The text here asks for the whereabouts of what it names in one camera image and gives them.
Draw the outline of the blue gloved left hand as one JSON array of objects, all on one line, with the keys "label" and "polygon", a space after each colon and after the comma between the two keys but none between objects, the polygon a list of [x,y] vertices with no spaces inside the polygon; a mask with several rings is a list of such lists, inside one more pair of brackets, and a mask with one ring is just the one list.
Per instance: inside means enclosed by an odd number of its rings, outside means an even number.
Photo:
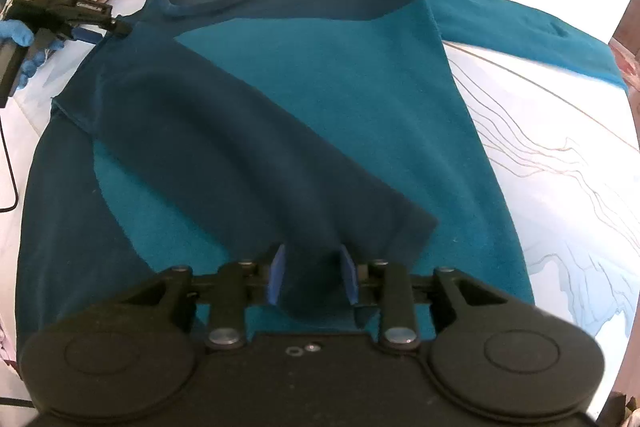
[{"label": "blue gloved left hand", "polygon": [[[19,20],[2,20],[1,41],[6,40],[12,41],[20,48],[28,49],[35,42],[35,34]],[[54,39],[45,51],[37,51],[33,58],[26,60],[21,66],[17,90],[25,88],[28,80],[36,75],[38,68],[47,61],[49,55],[63,46],[61,40]]]}]

